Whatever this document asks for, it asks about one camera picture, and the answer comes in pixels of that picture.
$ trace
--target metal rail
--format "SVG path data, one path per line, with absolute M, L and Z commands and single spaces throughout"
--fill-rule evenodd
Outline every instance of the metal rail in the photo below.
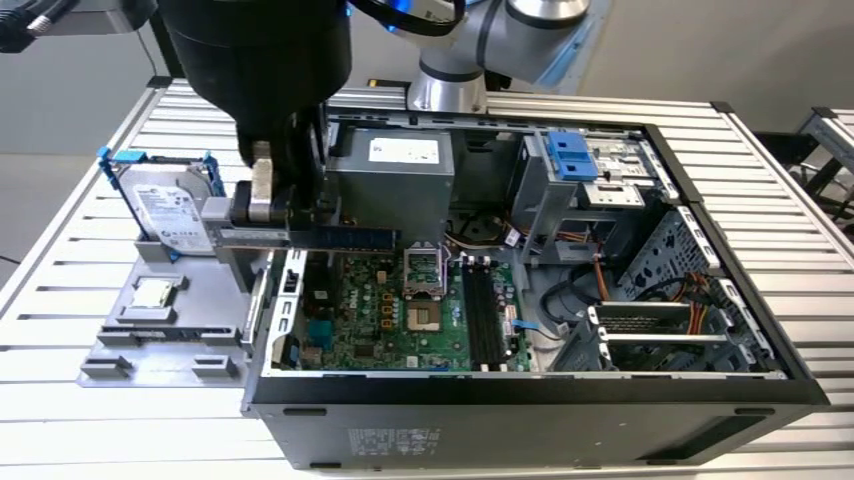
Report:
M 403 109 L 403 91 L 346 89 L 332 103 Z M 446 471 L 442 477 L 854 477 L 854 254 L 738 117 L 707 103 L 514 93 L 492 94 L 490 110 L 659 126 L 833 407 L 701 467 Z M 112 144 L 178 156 L 212 150 L 230 193 L 250 178 L 231 119 L 182 82 L 146 92 Z M 24 471 L 40 465 L 45 476 L 95 468 L 121 474 L 116 462 L 146 462 L 124 468 L 135 474 L 146 469 L 151 476 L 175 477 L 182 469 L 194 475 L 287 475 L 263 424 L 239 418 L 239 389 L 73 384 L 136 260 L 136 233 L 121 200 L 91 169 L 0 292 L 0 436 L 16 439 L 0 452 L 0 465 L 21 465 Z M 347 478 L 388 475 L 355 472 Z

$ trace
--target wire bundle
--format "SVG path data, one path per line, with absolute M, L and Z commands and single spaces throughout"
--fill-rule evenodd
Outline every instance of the wire bundle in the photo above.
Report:
M 702 289 L 709 286 L 709 282 L 698 273 L 689 273 L 686 276 L 686 280 L 691 279 L 694 283 L 694 293 L 701 294 Z M 683 289 L 686 288 L 687 281 L 682 284 Z M 690 321 L 689 321 L 689 335 L 699 335 L 703 330 L 703 322 L 706 321 L 706 315 L 709 314 L 709 305 L 702 305 L 699 302 L 691 299 L 690 304 Z

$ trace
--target blue clip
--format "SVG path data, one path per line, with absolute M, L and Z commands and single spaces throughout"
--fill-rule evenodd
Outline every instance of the blue clip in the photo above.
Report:
M 510 322 L 514 327 L 520 328 L 523 330 L 539 330 L 539 325 L 534 322 L 526 322 L 523 320 L 514 320 Z
M 547 150 L 562 180 L 591 182 L 599 178 L 599 167 L 581 133 L 548 132 Z
M 119 190 L 119 177 L 116 177 L 116 172 L 112 171 L 112 158 L 109 157 L 111 152 L 112 150 L 109 147 L 101 147 L 97 149 L 97 168 L 101 169 L 112 189 Z
M 119 192 L 119 195 L 121 196 L 121 201 L 124 202 L 124 204 L 128 207 L 128 210 L 131 211 L 131 216 L 133 217 L 133 221 L 139 226 L 140 236 L 143 240 L 148 241 L 148 234 L 146 233 L 146 227 L 143 227 L 143 222 L 139 219 L 136 210 L 133 210 L 133 206 L 131 205 L 128 196 L 124 193 L 124 189 L 121 188 L 121 184 L 119 183 L 119 177 L 116 176 L 116 172 L 112 171 L 113 159 L 109 157 L 111 152 L 112 150 L 109 149 L 109 147 L 101 147 L 97 149 L 97 167 L 101 169 L 101 172 L 107 177 L 107 181 L 109 182 L 109 186 L 112 187 L 113 190 Z
M 112 157 L 116 163 L 142 163 L 148 160 L 148 154 L 140 150 L 121 150 Z
M 208 179 L 211 180 L 211 188 L 214 190 L 214 195 L 218 197 L 226 196 L 226 186 L 223 185 L 223 177 L 219 174 L 219 162 L 211 152 L 204 152 L 204 157 L 202 158 L 202 165 L 208 169 Z

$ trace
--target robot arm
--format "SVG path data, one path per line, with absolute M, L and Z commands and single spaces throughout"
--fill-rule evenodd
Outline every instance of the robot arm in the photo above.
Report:
M 590 0 L 350 3 L 423 47 L 428 81 L 414 85 L 410 103 L 435 110 L 432 80 L 479 77 L 483 68 L 528 81 L 547 76 Z M 40 35 L 132 31 L 158 7 L 190 85 L 235 119 L 254 170 L 252 182 L 236 188 L 234 223 L 311 223 L 327 156 L 324 102 L 351 71 L 347 2 L 0 0 L 0 51 L 20 52 Z M 431 101 L 418 100 L 424 92 Z

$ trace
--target white wall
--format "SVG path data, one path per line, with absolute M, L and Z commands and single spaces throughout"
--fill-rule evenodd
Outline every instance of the white wall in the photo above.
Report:
M 795 128 L 814 105 L 854 107 L 853 0 L 611 2 L 583 95 L 726 100 L 766 130 Z M 360 13 L 352 35 L 350 85 L 415 77 L 416 49 Z M 44 38 L 0 55 L 0 152 L 89 155 L 151 75 L 133 34 Z
M 142 32 L 156 57 L 148 26 Z M 135 33 L 44 37 L 0 54 L 0 153 L 93 155 L 151 77 Z
M 853 51 L 851 0 L 614 0 L 579 93 L 725 100 L 786 131 L 854 107 Z

